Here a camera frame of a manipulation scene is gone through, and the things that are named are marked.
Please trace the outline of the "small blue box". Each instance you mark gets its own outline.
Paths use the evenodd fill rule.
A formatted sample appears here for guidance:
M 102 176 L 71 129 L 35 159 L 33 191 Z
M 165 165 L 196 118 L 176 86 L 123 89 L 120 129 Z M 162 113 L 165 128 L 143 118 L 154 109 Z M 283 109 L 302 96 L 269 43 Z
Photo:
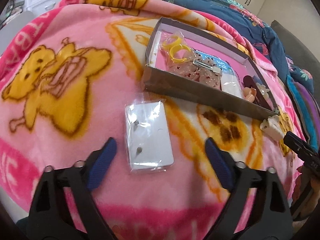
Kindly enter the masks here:
M 259 85 L 264 85 L 265 84 L 263 82 L 263 80 L 260 77 L 256 76 L 256 75 L 253 75 L 252 79 L 253 79 L 254 83 L 258 83 Z

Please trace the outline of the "grey desk top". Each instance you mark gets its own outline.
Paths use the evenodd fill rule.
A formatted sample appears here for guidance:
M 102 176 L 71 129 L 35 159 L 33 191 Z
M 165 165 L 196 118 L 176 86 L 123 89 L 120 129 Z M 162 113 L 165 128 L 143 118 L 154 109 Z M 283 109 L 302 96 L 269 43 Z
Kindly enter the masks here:
M 0 31 L 0 54 L 2 55 L 12 39 L 17 35 L 17 33 L 26 26 L 30 21 L 35 18 L 31 11 L 25 11 L 13 20 L 11 20 L 7 25 L 5 25 Z

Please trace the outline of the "grey bed headboard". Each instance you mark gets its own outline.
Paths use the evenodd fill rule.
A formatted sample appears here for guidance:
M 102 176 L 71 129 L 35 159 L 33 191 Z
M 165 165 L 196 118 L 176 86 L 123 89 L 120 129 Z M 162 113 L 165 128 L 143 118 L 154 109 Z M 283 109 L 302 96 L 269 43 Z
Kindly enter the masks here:
M 271 28 L 278 35 L 285 48 L 285 53 L 292 57 L 294 64 L 307 70 L 312 75 L 314 83 L 318 83 L 319 61 L 313 53 L 278 21 L 274 20 L 271 23 Z

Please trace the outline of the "grey cardboard box tray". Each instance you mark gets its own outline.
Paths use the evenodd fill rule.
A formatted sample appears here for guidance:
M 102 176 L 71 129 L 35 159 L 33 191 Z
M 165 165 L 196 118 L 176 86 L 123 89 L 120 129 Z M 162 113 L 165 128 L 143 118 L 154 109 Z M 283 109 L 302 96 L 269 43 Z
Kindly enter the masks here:
M 208 32 L 161 18 L 145 58 L 146 90 L 258 120 L 279 112 L 253 60 Z

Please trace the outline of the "striped colourful pillow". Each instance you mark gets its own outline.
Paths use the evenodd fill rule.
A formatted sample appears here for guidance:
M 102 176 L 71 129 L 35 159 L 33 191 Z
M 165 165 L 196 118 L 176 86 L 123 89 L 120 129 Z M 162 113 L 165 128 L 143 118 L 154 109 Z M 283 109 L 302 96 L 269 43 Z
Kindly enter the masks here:
M 306 142 L 319 150 L 319 106 L 313 95 L 291 76 L 287 76 L 286 85 L 298 111 Z

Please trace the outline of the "clear pearl hair clips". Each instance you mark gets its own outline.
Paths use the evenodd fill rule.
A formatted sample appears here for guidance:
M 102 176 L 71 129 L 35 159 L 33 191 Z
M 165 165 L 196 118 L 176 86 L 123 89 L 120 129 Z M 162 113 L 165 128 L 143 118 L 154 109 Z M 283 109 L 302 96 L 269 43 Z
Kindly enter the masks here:
M 265 100 L 268 100 L 270 97 L 269 97 L 269 89 L 263 85 L 263 84 L 260 84 L 260 83 L 256 83 L 257 85 L 257 88 L 260 90 L 260 93 L 262 94 L 262 96 L 264 97 Z

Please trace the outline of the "white earring card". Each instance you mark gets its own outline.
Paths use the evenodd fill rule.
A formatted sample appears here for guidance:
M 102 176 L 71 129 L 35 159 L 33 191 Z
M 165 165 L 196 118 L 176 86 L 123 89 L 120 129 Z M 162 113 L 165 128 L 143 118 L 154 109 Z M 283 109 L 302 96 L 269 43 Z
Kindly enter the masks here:
M 174 163 L 162 101 L 125 107 L 125 141 L 132 172 L 164 170 Z

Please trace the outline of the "maroon oval hair clip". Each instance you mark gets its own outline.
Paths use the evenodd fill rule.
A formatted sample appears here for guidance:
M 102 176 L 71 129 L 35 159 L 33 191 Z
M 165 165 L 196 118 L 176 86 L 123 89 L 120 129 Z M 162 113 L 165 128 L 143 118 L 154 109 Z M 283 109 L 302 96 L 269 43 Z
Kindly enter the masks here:
M 264 107 L 265 109 L 272 110 L 271 106 L 268 104 L 268 102 L 264 99 L 262 94 L 260 93 L 260 90 L 257 88 L 256 83 L 254 83 L 251 76 L 246 75 L 243 78 L 244 83 L 244 95 L 245 97 L 254 97 L 253 103 Z

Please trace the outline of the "blue floral quilt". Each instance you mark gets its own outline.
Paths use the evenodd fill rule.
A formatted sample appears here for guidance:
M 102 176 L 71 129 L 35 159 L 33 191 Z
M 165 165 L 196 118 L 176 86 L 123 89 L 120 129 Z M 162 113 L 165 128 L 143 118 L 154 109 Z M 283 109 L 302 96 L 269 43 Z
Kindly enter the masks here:
M 313 96 L 319 95 L 319 82 L 314 83 L 312 75 L 296 66 L 276 32 L 258 16 L 248 11 L 235 0 L 164 0 L 190 10 L 204 12 L 223 20 L 233 27 L 241 37 L 264 55 L 275 66 L 278 77 L 285 81 L 290 75 L 302 84 Z

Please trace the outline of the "pink bear fleece blanket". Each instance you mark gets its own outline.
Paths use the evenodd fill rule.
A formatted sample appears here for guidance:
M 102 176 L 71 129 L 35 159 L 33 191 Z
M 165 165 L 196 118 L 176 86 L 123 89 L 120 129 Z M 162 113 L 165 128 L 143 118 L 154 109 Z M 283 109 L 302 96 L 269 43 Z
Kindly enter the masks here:
M 62 0 L 28 23 L 1 57 L 1 188 L 23 210 L 45 166 L 69 167 L 110 137 L 117 154 L 93 197 L 121 239 L 203 239 L 228 198 L 205 156 L 207 137 L 251 168 L 275 167 L 292 196 L 302 162 L 268 138 L 259 121 L 171 97 L 164 106 L 174 164 L 164 172 L 129 171 L 124 109 L 141 94 L 145 50 L 160 17 L 203 29 L 248 55 L 281 120 L 302 134 L 275 67 L 220 20 L 161 0 Z

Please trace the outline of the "speckled bow hair clip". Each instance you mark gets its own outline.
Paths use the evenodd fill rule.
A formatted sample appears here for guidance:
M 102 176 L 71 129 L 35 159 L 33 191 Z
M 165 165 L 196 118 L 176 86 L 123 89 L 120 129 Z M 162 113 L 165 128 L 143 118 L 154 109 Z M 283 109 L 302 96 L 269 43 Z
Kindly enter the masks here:
M 222 69 L 212 58 L 203 59 L 199 54 L 182 63 L 172 63 L 168 67 L 172 74 L 199 82 L 211 88 L 221 90 Z

